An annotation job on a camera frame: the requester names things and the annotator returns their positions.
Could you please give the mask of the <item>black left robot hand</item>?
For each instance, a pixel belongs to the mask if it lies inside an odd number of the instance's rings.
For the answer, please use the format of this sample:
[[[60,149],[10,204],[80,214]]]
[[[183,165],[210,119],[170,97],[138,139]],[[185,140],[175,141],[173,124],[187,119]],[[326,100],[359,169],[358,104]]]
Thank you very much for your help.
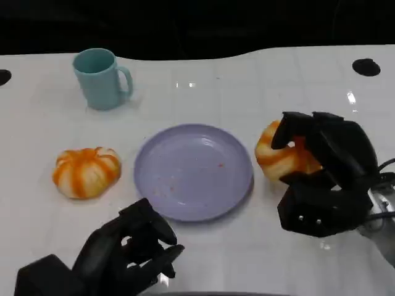
[[[172,263],[184,249],[148,199],[140,199],[89,236],[72,270],[88,295],[138,295],[160,274],[173,279]]]

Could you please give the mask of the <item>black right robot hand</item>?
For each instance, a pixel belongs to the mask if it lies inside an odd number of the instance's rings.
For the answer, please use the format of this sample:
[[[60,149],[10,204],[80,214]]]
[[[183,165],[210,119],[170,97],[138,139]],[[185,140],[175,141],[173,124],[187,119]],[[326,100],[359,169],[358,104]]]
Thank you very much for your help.
[[[320,168],[314,173],[293,169],[280,178],[288,185],[277,206],[281,227],[327,237],[363,224],[373,207],[367,192],[380,178],[376,152],[365,131],[328,112],[283,112],[272,149],[297,138]]]

